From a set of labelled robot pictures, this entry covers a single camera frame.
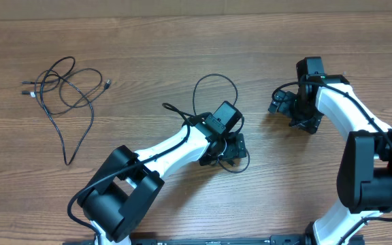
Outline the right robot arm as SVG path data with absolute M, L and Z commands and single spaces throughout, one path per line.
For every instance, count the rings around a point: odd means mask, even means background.
M 297 62 L 296 93 L 279 86 L 269 113 L 314 134 L 327 117 L 345 141 L 336 178 L 338 198 L 302 235 L 273 235 L 281 244 L 364 244 L 358 231 L 371 221 L 392 223 L 392 127 L 357 98 L 342 75 L 325 73 L 319 56 Z

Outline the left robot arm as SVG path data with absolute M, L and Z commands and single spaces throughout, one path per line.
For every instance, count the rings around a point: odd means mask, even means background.
M 242 113 L 224 101 L 215 113 L 185 114 L 169 103 L 164 108 L 178 113 L 184 122 L 169 139 L 135 152 L 126 146 L 112 151 L 88 184 L 74 197 L 95 232 L 94 244 L 128 244 L 129 234 L 151 207 L 164 179 L 181 167 L 233 163 L 246 158 L 244 136 L 234 131 L 242 125 Z

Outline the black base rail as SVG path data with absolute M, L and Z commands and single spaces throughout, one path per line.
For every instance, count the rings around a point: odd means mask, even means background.
M 218 240 L 155 240 L 130 239 L 135 245 L 306 245 L 311 241 L 305 235 L 272 235 L 269 238 L 236 238 Z

